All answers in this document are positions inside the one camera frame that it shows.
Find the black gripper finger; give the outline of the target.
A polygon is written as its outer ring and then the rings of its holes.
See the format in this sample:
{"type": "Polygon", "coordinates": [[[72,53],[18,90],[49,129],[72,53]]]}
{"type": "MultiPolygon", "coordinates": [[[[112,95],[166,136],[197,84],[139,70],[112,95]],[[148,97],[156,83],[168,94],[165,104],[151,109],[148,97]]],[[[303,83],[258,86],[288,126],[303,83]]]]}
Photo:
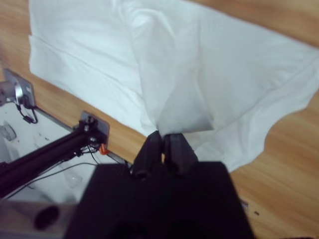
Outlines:
{"type": "Polygon", "coordinates": [[[186,174],[198,158],[182,133],[164,137],[164,164],[173,174],[186,174]]]}
{"type": "Polygon", "coordinates": [[[147,178],[161,164],[162,138],[158,131],[151,133],[138,152],[131,169],[135,178],[147,178]]]}

